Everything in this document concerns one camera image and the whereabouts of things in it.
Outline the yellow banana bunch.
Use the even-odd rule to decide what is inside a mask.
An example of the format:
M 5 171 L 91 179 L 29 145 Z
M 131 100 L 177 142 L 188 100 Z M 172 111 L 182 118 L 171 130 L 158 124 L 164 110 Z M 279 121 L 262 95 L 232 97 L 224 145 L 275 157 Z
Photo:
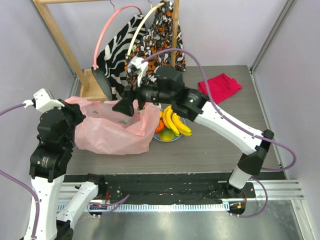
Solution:
M 180 135 L 192 135 L 192 130 L 181 121 L 181 117 L 173 111 L 171 105 L 164 109 L 162 113 L 162 120 L 166 128 L 171 130 L 175 136 L 179 137 Z

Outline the pink peach plastic bag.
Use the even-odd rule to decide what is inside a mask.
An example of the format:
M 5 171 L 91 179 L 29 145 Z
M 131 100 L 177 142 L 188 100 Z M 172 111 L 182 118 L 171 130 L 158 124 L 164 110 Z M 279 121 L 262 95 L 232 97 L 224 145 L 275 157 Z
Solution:
M 75 144 L 80 150 L 106 155 L 137 155 L 149 151 L 160 121 L 160 109 L 156 105 L 146 103 L 139 110 L 135 100 L 134 115 L 127 116 L 112 110 L 116 100 L 89 101 L 72 96 L 65 102 L 78 104 L 85 115 L 75 129 Z

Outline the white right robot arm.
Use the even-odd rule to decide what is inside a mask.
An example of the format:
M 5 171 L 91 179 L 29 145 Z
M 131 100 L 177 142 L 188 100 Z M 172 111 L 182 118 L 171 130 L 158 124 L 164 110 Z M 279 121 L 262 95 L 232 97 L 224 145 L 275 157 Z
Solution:
M 134 100 L 137 100 L 139 109 L 146 103 L 169 104 L 178 116 L 220 134 L 242 152 L 225 186 L 226 193 L 233 198 L 242 194 L 246 182 L 260 173 L 274 133 L 250 128 L 213 105 L 205 94 L 186 87 L 182 74 L 172 66 L 160 67 L 155 72 L 153 84 L 147 84 L 141 70 L 137 70 L 137 74 L 137 85 L 124 89 L 123 98 L 113 106 L 113 111 L 133 116 Z

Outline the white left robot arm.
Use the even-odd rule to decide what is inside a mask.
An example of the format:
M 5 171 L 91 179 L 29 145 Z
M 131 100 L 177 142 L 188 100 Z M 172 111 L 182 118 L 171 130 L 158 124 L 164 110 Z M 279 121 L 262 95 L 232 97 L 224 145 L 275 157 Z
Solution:
M 93 199 L 106 195 L 107 187 L 102 175 L 89 173 L 67 206 L 57 212 L 59 193 L 75 146 L 76 126 L 85 115 L 78 104 L 61 99 L 50 100 L 41 112 L 36 137 L 39 143 L 30 157 L 29 168 L 35 198 L 24 239 L 71 240 L 82 213 Z

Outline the wooden clothes rack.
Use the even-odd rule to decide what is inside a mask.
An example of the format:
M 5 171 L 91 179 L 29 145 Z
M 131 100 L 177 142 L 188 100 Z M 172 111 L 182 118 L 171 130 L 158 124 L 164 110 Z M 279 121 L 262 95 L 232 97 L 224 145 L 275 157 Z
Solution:
M 109 27 L 110 23 L 113 21 L 113 19 L 123 10 L 128 9 L 129 6 L 125 5 L 121 8 L 119 8 L 117 11 L 114 12 L 114 14 L 109 18 L 105 26 L 103 27 L 100 36 L 96 42 L 96 47 L 93 53 L 93 63 L 90 69 L 82 69 L 80 65 L 77 62 L 77 59 L 75 58 L 73 52 L 71 51 L 66 39 L 64 38 L 64 35 L 62 34 L 60 28 L 58 27 L 57 22 L 55 21 L 52 13 L 50 12 L 48 8 L 48 4 L 51 4 L 52 2 L 50 0 L 36 0 L 35 5 L 37 9 L 39 10 L 41 16 L 44 18 L 44 21 L 47 23 L 47 26 L 49 27 L 49 30 L 53 34 L 53 37 L 57 41 L 58 45 L 61 47 L 62 52 L 66 56 L 67 60 L 71 64 L 73 70 L 75 71 L 77 77 L 79 78 L 82 87 L 80 95 L 81 97 L 84 97 L 88 100 L 108 100 L 103 93 L 102 89 L 100 88 L 98 82 L 96 81 L 93 73 L 92 73 L 92 67 L 94 69 L 97 68 L 97 60 L 96 57 L 99 55 L 99 53 L 102 50 L 99 50 L 100 44 L 102 42 L 103 36 L 107 31 L 107 28 Z M 153 12 L 146 20 L 144 29 L 147 30 L 153 20 L 154 20 L 155 12 Z M 178 25 L 178 16 L 176 14 L 176 11 L 173 10 L 173 39 L 172 39 L 172 46 L 176 47 L 177 44 L 177 25 Z

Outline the green orange citrus fruit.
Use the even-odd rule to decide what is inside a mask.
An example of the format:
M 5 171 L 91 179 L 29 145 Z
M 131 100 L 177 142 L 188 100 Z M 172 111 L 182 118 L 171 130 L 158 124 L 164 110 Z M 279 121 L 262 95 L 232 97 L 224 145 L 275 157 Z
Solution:
M 175 138 L 175 134 L 170 129 L 164 129 L 159 133 L 159 139 L 163 142 L 171 142 Z

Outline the light blue plate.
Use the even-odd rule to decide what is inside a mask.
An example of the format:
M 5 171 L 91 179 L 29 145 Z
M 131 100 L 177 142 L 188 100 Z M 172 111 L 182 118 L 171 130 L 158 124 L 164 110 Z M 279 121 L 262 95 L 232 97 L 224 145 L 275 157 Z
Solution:
M 180 137 L 182 137 L 181 134 L 180 134 L 180 135 L 175 135 L 175 137 L 174 137 L 174 139 L 173 139 L 172 141 L 161 141 L 161 140 L 159 139 L 159 134 L 154 134 L 154 135 L 153 135 L 153 138 L 154 138 L 155 140 L 157 140 L 157 141 L 159 141 L 159 142 L 163 142 L 163 143 L 169 143 L 169 142 L 176 141 L 176 140 L 178 140 Z

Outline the orange camouflage cloth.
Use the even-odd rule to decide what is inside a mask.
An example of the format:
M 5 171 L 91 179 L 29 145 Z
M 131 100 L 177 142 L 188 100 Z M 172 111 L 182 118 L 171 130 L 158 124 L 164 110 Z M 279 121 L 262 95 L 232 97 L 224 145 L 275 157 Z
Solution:
M 145 22 L 154 12 L 154 19 L 151 26 L 146 30 Z M 141 57 L 143 59 L 169 49 L 173 44 L 173 20 L 174 20 L 174 4 L 167 0 L 162 0 L 152 8 L 139 24 L 130 42 L 127 54 L 125 56 L 124 70 L 126 72 L 126 80 L 129 85 L 131 79 L 129 76 L 128 64 L 133 57 Z M 183 49 L 183 39 L 179 21 L 177 24 L 176 47 Z M 148 83 L 154 82 L 155 72 L 161 66 L 169 66 L 172 64 L 172 52 L 166 52 L 157 57 L 148 60 L 148 70 L 146 76 Z M 175 68 L 178 71 L 186 71 L 186 59 L 183 52 L 175 52 Z

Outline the red folded cloth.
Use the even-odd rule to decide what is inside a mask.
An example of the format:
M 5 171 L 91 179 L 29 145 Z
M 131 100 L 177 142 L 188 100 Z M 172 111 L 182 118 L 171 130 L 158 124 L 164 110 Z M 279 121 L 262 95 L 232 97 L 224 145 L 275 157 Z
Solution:
M 235 95 L 243 86 L 225 73 L 207 80 L 213 101 L 219 104 Z

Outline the zebra pattern cloth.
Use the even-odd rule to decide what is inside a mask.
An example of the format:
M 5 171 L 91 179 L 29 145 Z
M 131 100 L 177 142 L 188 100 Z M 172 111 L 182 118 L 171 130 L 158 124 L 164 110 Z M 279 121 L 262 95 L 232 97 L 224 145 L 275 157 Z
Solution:
M 96 69 L 91 68 L 93 76 L 109 101 L 117 100 L 117 95 L 122 95 L 128 84 L 125 71 L 126 54 L 143 18 L 143 14 L 134 15 L 98 54 Z

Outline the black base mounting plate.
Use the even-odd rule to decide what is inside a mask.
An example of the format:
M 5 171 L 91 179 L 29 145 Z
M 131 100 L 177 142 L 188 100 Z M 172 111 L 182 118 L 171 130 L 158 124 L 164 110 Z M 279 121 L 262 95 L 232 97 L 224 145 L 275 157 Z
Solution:
M 131 205 L 218 204 L 223 199 L 257 197 L 247 182 L 241 190 L 227 183 L 230 173 L 106 174 L 98 197 L 118 202 L 128 197 Z

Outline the aluminium frame rail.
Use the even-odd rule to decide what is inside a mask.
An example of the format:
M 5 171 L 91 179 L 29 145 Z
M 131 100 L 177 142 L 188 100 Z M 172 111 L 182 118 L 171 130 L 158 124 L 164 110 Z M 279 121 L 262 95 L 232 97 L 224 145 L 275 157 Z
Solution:
M 228 211 L 239 214 L 248 201 L 302 200 L 296 182 L 247 182 L 241 193 L 232 192 L 224 182 L 109 182 L 107 191 L 94 196 L 96 186 L 64 183 L 58 192 L 59 216 L 89 212 L 101 215 L 115 212 Z

